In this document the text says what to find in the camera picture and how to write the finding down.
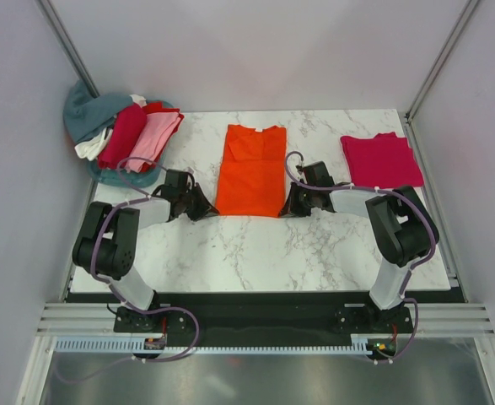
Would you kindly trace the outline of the orange t shirt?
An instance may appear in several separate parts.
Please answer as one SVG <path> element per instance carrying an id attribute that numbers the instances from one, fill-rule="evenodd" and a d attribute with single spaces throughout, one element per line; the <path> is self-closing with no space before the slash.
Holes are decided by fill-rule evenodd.
<path id="1" fill-rule="evenodd" d="M 222 216 L 276 218 L 285 203 L 287 130 L 228 125 L 215 206 Z"/>

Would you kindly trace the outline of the magenta t shirt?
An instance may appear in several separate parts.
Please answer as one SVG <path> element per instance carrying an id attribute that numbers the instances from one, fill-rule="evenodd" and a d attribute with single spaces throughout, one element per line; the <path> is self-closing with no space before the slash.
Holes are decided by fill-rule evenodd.
<path id="1" fill-rule="evenodd" d="M 406 138 L 395 132 L 379 133 L 373 138 L 343 136 L 340 141 L 356 186 L 389 189 L 424 185 L 412 148 Z"/>

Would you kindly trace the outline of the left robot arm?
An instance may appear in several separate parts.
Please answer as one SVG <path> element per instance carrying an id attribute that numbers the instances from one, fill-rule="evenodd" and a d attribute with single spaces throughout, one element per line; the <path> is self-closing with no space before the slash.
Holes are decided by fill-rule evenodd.
<path id="1" fill-rule="evenodd" d="M 162 322 L 157 293 L 135 268 L 139 231 L 169 223 L 185 215 L 195 222 L 219 215 L 193 174 L 167 170 L 164 183 L 153 192 L 112 205 L 88 206 L 73 246 L 73 263 L 93 279 L 106 284 L 122 305 L 133 312 L 133 322 L 145 332 Z"/>

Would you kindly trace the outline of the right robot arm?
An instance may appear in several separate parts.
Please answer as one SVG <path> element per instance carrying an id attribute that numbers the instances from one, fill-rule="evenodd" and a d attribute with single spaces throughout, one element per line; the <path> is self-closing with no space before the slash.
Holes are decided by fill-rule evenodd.
<path id="1" fill-rule="evenodd" d="M 296 171 L 294 175 L 285 167 L 291 184 L 281 218 L 309 217 L 317 208 L 369 220 L 382 259 L 369 291 L 373 305 L 363 311 L 363 321 L 369 330 L 383 332 L 394 321 L 392 309 L 405 299 L 414 269 L 433 257 L 438 228 L 412 186 L 379 189 L 335 183 L 322 161 L 299 163 Z"/>

